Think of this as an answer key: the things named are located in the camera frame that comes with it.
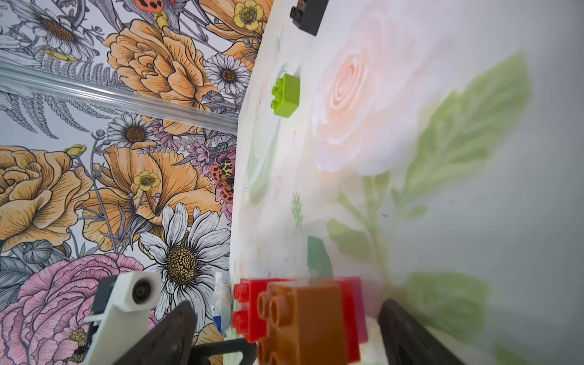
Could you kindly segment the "orange lego brick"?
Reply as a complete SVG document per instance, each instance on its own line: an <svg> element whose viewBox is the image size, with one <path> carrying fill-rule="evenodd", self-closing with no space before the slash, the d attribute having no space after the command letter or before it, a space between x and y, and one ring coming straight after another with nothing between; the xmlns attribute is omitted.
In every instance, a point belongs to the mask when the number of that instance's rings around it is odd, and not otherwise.
<svg viewBox="0 0 584 365"><path fill-rule="evenodd" d="M260 364L347 364L342 290L331 282L273 281L258 298L267 324Z"/></svg>

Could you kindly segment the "magenta lego brick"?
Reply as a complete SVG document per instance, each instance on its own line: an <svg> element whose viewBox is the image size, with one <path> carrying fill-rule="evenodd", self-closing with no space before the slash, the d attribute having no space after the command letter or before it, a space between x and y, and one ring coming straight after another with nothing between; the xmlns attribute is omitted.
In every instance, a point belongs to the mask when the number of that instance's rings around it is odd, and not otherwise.
<svg viewBox="0 0 584 365"><path fill-rule="evenodd" d="M351 285L351 295L355 308L358 343L364 344L368 341L368 334L365 308L363 304L363 289L361 279L359 277L340 277L336 278L336 281L340 281L345 284L348 283Z"/></svg>

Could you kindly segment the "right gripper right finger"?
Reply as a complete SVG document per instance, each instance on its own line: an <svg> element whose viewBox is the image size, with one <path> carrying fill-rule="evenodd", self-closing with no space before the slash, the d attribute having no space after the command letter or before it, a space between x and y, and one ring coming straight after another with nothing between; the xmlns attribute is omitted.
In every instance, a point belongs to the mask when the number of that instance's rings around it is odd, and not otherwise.
<svg viewBox="0 0 584 365"><path fill-rule="evenodd" d="M392 299L383 302L378 324L389 364L464 364Z"/></svg>

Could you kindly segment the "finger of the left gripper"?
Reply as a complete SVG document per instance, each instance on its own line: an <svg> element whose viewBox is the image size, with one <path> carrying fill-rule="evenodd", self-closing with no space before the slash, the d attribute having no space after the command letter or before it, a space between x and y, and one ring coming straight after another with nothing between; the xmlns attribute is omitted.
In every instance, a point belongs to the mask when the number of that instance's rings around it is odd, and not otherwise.
<svg viewBox="0 0 584 365"><path fill-rule="evenodd" d="M213 356L241 353L243 358L239 365L252 365L258 355L257 345L246 339L232 339L223 342L213 342L192 346L189 356L189 365L210 364Z"/></svg>

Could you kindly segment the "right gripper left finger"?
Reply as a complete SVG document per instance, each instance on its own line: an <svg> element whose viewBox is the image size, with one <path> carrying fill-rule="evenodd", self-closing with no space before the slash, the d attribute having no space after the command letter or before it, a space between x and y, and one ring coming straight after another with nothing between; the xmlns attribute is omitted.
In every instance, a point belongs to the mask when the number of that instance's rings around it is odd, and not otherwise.
<svg viewBox="0 0 584 365"><path fill-rule="evenodd" d="M114 364L188 364L196 324L192 305L182 302Z"/></svg>

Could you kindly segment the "long red lego brick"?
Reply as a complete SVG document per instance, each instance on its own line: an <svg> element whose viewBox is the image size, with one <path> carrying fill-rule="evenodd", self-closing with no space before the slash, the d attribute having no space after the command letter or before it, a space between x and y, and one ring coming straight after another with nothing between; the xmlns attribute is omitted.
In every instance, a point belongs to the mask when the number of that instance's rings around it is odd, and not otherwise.
<svg viewBox="0 0 584 365"><path fill-rule="evenodd" d="M273 281L310 281L331 282L342 290L342 306L344 310L345 334L347 340L348 363L358 363L361 360L360 344L357 338L354 301L351 295L351 285L336 281L336 278L248 278L243 279L234 287L234 298L239 304L239 310L233 314L233 326L237 333L249 343L258 345L267 333L266 321L259 317L258 298L267 290L268 283Z"/></svg>

